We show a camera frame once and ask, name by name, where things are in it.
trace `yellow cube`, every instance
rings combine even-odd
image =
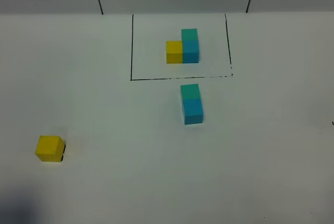
[[[65,142],[59,136],[40,136],[36,152],[41,161],[61,162]]]
[[[182,41],[166,42],[167,64],[180,64],[183,62]]]

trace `green block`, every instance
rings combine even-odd
[[[200,92],[198,84],[181,86],[182,100],[200,100]]]
[[[185,40],[198,40],[197,29],[182,29],[182,41]]]

